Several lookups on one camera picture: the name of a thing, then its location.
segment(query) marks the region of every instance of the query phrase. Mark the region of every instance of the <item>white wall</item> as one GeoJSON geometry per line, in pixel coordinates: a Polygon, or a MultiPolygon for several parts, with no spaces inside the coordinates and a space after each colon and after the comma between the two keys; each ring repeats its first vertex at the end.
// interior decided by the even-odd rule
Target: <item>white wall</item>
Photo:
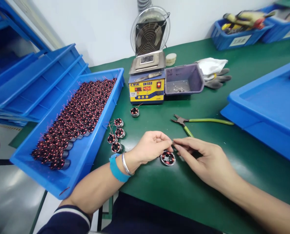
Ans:
{"type": "MultiPolygon", "coordinates": [[[[170,12],[167,46],[210,37],[214,21],[267,6],[273,0],[152,0],[170,12]]],[[[31,0],[65,44],[76,43],[89,66],[134,55],[130,31],[138,15],[137,0],[31,0]]]]}

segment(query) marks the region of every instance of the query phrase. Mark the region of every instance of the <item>silver bangle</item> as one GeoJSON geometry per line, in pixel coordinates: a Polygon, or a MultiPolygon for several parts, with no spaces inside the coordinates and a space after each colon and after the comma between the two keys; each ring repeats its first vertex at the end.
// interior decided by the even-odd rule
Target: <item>silver bangle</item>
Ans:
{"type": "Polygon", "coordinates": [[[123,166],[125,168],[125,171],[128,173],[129,176],[133,176],[132,173],[129,171],[128,167],[126,166],[126,163],[125,163],[125,153],[123,152],[122,153],[122,163],[123,163],[123,166]]]}

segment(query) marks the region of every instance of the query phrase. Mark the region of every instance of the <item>wire cutters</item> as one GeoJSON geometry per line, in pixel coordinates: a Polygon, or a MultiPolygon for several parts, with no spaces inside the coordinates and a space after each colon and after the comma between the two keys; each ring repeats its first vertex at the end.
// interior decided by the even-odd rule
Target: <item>wire cutters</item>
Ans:
{"type": "Polygon", "coordinates": [[[174,116],[177,118],[177,120],[171,119],[173,122],[178,123],[183,126],[185,132],[188,136],[194,137],[191,131],[188,129],[187,126],[185,126],[185,122],[216,122],[221,124],[227,124],[227,125],[234,125],[233,122],[226,121],[226,120],[220,120],[220,119],[184,119],[176,114],[174,116]]]}

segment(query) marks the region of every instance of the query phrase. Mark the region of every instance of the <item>blue wristband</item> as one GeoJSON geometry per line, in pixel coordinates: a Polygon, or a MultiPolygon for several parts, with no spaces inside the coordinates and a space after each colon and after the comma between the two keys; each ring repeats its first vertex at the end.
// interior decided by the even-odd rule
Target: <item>blue wristband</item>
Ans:
{"type": "Polygon", "coordinates": [[[118,157],[120,154],[114,154],[109,158],[110,161],[110,170],[112,171],[112,174],[114,175],[114,177],[119,180],[120,182],[127,182],[128,179],[130,178],[129,175],[125,175],[123,174],[120,169],[117,166],[116,163],[116,157],[118,157]]]}

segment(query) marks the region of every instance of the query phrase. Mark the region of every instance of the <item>stacked blue trays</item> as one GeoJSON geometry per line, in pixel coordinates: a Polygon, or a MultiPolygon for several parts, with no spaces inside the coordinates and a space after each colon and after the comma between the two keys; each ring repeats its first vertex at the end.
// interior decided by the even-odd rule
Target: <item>stacked blue trays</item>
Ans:
{"type": "MultiPolygon", "coordinates": [[[[285,7],[274,4],[266,8],[262,8],[261,11],[270,13],[276,9],[285,9],[285,7]]],[[[274,27],[267,31],[267,33],[262,37],[262,41],[264,43],[290,39],[290,22],[281,22],[273,17],[267,18],[266,22],[274,24],[274,27]]]]}
{"type": "Polygon", "coordinates": [[[107,123],[110,121],[125,82],[123,72],[124,69],[119,68],[79,76],[68,86],[59,99],[52,100],[52,107],[46,116],[19,146],[10,161],[58,199],[67,198],[76,184],[90,172],[107,129],[107,123]],[[41,164],[40,161],[35,161],[30,154],[35,149],[40,139],[40,134],[47,132],[49,124],[61,113],[64,105],[66,105],[66,100],[71,98],[70,93],[73,93],[74,90],[80,87],[80,82],[95,82],[96,80],[113,79],[114,77],[118,78],[117,82],[113,87],[94,131],[88,137],[76,140],[73,148],[69,151],[68,159],[71,161],[70,166],[66,170],[53,171],[48,166],[41,164]]]}
{"type": "Polygon", "coordinates": [[[75,44],[50,52],[12,76],[0,76],[0,113],[38,122],[81,74],[90,73],[75,44]]]}
{"type": "Polygon", "coordinates": [[[0,114],[0,124],[24,127],[28,121],[27,119],[17,118],[12,115],[0,114]]]}
{"type": "Polygon", "coordinates": [[[221,114],[290,160],[290,63],[231,92],[221,114]]]}
{"type": "Polygon", "coordinates": [[[211,38],[217,50],[234,49],[243,46],[253,45],[260,39],[260,37],[263,36],[263,34],[267,30],[273,27],[273,24],[271,22],[265,22],[265,27],[261,30],[252,29],[227,35],[222,30],[222,26],[226,23],[230,22],[226,19],[221,19],[214,23],[214,29],[211,34],[211,38]]]}
{"type": "Polygon", "coordinates": [[[5,55],[2,55],[0,57],[0,74],[12,67],[14,64],[19,62],[21,59],[25,58],[21,57],[18,58],[17,55],[14,52],[7,53],[5,55]]]}
{"type": "Polygon", "coordinates": [[[34,53],[28,54],[25,57],[23,57],[19,62],[17,62],[15,65],[9,67],[8,69],[0,73],[0,86],[4,85],[6,82],[8,82],[22,70],[24,70],[27,66],[35,62],[37,59],[38,58],[34,53]]]}

